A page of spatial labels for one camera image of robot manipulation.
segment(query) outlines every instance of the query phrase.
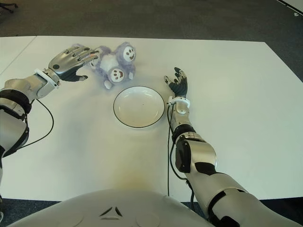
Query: white plate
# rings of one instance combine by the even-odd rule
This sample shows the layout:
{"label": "white plate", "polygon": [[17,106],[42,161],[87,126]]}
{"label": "white plate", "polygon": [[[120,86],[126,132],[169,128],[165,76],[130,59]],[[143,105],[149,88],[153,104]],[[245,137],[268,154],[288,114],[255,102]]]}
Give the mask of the white plate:
{"label": "white plate", "polygon": [[115,98],[114,113],[123,124],[143,128],[162,117],[164,101],[158,92],[149,87],[130,87]]}

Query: plate rim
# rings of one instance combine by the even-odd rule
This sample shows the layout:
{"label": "plate rim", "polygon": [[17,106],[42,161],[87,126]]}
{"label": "plate rim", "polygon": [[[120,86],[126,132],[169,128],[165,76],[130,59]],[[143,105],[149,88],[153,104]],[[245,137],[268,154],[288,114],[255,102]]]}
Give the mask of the plate rim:
{"label": "plate rim", "polygon": [[[115,102],[116,102],[116,99],[118,98],[118,96],[119,96],[122,92],[124,92],[125,90],[130,89],[130,88],[132,88],[132,87],[146,87],[146,88],[149,88],[149,89],[155,91],[155,92],[161,97],[161,99],[162,99],[162,101],[163,101],[163,107],[164,107],[164,108],[163,108],[163,112],[162,112],[161,116],[158,118],[158,120],[156,120],[154,123],[149,124],[149,125],[146,125],[146,126],[143,126],[143,127],[136,127],[136,126],[131,126],[131,125],[125,124],[124,122],[120,121],[120,119],[117,117],[117,115],[116,115],[116,113],[115,113]],[[128,126],[128,127],[131,127],[131,128],[140,129],[140,128],[146,128],[146,127],[151,126],[151,125],[155,124],[156,122],[158,122],[158,121],[162,118],[162,116],[163,116],[163,114],[164,114],[164,111],[165,111],[165,104],[164,104],[164,99],[163,99],[163,97],[162,97],[162,96],[159,94],[159,92],[156,91],[155,89],[152,89],[152,88],[147,87],[147,86],[131,86],[131,87],[125,88],[125,89],[123,89],[122,91],[120,91],[119,94],[115,97],[115,100],[114,100],[114,103],[113,103],[113,111],[114,111],[114,114],[115,114],[116,119],[118,119],[122,124],[124,124],[124,125],[126,125],[126,126]]]}

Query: purple plush toy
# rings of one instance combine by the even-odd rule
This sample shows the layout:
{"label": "purple plush toy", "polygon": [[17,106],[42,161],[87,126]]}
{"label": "purple plush toy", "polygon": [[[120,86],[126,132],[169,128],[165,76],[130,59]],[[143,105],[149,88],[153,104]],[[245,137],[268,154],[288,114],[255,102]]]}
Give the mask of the purple plush toy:
{"label": "purple plush toy", "polygon": [[129,43],[122,43],[113,52],[106,46],[100,46],[95,50],[99,51],[95,54],[98,59],[91,61],[90,66],[104,78],[104,86],[107,89],[134,78],[136,51]]}

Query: black logo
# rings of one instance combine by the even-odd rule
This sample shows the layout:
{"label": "black logo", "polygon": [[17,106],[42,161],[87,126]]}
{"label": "black logo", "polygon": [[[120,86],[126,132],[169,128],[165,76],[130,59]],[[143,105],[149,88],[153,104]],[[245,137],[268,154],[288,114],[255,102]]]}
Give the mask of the black logo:
{"label": "black logo", "polygon": [[113,210],[113,207],[111,207],[100,214],[99,217],[101,217],[102,220],[120,220],[123,216],[118,207],[115,207],[115,211]]}

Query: toy face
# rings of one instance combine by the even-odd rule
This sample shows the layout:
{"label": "toy face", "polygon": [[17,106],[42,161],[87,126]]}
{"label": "toy face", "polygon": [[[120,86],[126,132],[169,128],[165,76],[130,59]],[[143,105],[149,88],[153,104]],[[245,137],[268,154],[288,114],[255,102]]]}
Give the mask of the toy face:
{"label": "toy face", "polygon": [[120,69],[113,69],[109,76],[113,82],[121,82],[124,79],[124,73]]}
{"label": "toy face", "polygon": [[135,52],[134,52],[134,49],[130,46],[127,46],[125,49],[124,49],[124,52],[123,52],[123,57],[126,61],[128,62],[131,62],[132,60],[134,60],[135,58]]}

